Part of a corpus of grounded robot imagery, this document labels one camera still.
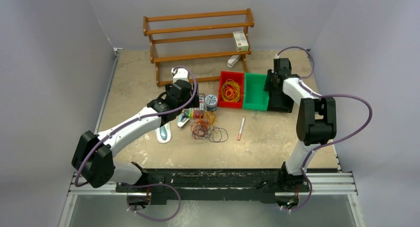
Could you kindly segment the black plastic bin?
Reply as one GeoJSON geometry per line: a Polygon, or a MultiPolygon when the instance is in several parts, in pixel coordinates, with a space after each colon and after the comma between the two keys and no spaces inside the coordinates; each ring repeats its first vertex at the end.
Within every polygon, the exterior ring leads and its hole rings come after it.
{"type": "Polygon", "coordinates": [[[267,81],[264,90],[269,94],[267,110],[271,112],[291,113],[294,101],[283,92],[282,86],[267,81]]]}

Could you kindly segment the green plastic bin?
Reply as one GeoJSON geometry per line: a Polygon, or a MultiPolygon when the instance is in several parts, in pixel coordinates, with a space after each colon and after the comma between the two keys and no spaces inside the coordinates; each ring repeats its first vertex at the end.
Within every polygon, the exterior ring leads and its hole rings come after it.
{"type": "Polygon", "coordinates": [[[265,80],[265,74],[245,74],[243,109],[267,111],[269,92],[264,90],[265,80]]]}

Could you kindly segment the red plastic bin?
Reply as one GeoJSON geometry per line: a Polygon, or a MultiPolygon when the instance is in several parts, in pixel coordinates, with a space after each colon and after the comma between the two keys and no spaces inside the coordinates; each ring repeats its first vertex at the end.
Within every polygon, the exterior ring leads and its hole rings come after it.
{"type": "Polygon", "coordinates": [[[220,73],[218,106],[241,109],[244,100],[244,78],[242,72],[222,71],[220,73]]]}

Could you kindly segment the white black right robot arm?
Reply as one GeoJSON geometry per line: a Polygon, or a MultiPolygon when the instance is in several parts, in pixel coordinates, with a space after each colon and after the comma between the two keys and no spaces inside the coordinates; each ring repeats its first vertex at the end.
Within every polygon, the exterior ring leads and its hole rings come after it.
{"type": "Polygon", "coordinates": [[[327,144],[337,133],[336,102],[322,98],[302,78],[292,73],[287,58],[275,58],[267,71],[264,90],[269,93],[268,111],[291,113],[297,105],[296,134],[298,142],[291,156],[283,163],[279,187],[291,190],[304,181],[304,173],[315,155],[315,148],[327,144]]]}

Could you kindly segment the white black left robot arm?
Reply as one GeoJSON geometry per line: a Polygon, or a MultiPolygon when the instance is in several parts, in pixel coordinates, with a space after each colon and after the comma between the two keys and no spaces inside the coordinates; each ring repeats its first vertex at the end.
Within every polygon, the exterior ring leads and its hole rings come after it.
{"type": "Polygon", "coordinates": [[[117,163],[114,157],[144,134],[176,119],[184,108],[197,107],[197,88],[197,84],[178,80],[121,124],[97,134],[84,132],[71,161],[77,170],[75,186],[98,188],[114,181],[127,183],[136,192],[145,190],[148,179],[141,167],[137,163],[117,163]]]}

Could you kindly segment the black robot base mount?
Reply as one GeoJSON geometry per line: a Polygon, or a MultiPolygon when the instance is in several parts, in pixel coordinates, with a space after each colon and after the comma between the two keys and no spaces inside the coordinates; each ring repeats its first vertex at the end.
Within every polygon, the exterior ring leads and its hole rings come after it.
{"type": "Polygon", "coordinates": [[[168,200],[258,201],[286,205],[287,197],[309,191],[309,181],[279,182],[281,169],[148,169],[129,186],[119,182],[117,192],[146,192],[153,205],[168,200]]]}

